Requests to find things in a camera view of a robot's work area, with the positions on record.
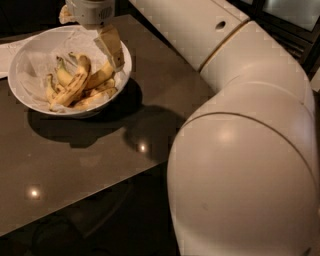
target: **white bowl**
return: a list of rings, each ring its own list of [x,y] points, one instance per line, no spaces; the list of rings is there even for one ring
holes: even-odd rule
[[[35,36],[21,47],[10,65],[8,82],[15,97],[28,108],[52,116],[86,118],[99,113],[121,93],[130,78],[131,56],[123,42],[125,65],[115,75],[118,91],[111,99],[107,96],[101,98],[86,110],[61,107],[59,112],[53,112],[49,110],[49,102],[45,96],[45,77],[48,73],[55,77],[56,56],[66,58],[71,70],[76,67],[73,62],[68,61],[68,53],[71,51],[87,54],[92,62],[92,72],[104,64],[107,56],[95,45],[93,39],[96,37],[95,30],[86,30],[80,25],[59,27]]]

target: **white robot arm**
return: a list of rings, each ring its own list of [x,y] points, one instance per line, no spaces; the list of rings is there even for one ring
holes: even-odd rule
[[[315,106],[299,64],[224,0],[130,0],[216,96],[177,135],[168,192],[182,255],[315,255]]]
[[[115,0],[66,0],[60,22],[78,22],[87,29],[99,29],[114,17]]]

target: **banana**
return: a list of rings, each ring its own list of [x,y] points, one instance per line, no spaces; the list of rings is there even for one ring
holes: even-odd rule
[[[68,107],[75,99],[79,98],[91,76],[91,60],[83,53],[69,53],[69,56],[76,58],[77,70],[65,90],[60,91],[50,104],[53,110],[55,104]]]
[[[103,91],[96,92],[92,96],[87,96],[79,100],[73,107],[78,110],[88,109],[94,100],[104,97],[105,95],[108,95],[110,99],[117,91],[116,87],[107,88]]]
[[[96,88],[85,91],[83,98],[76,102],[73,107],[79,110],[88,109],[92,101],[104,97],[105,95],[108,95],[109,99],[111,99],[117,91],[118,89],[115,87],[114,79],[110,78]]]
[[[72,80],[73,76],[68,72],[64,59],[57,56],[56,75],[59,84],[66,87]]]
[[[107,60],[98,71],[92,74],[90,80],[88,81],[87,86],[85,87],[85,90],[90,90],[92,88],[95,88],[98,85],[105,82],[106,80],[110,79],[113,75],[113,72],[114,70],[110,62]]]
[[[53,80],[53,75],[48,74],[46,76],[46,83],[47,83],[46,96],[50,104],[53,102],[54,98],[57,96],[57,93],[52,87],[53,86],[52,80]]]
[[[97,87],[91,90],[84,91],[84,97],[92,97],[95,94],[112,87],[115,87],[115,81],[113,78],[110,78],[107,81],[104,81],[102,84],[98,85]]]

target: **table surface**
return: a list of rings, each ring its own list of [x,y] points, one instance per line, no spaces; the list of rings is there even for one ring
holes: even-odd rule
[[[133,72],[95,117],[35,112],[0,80],[0,235],[165,163],[181,125],[213,96],[199,73],[133,17],[113,24]]]

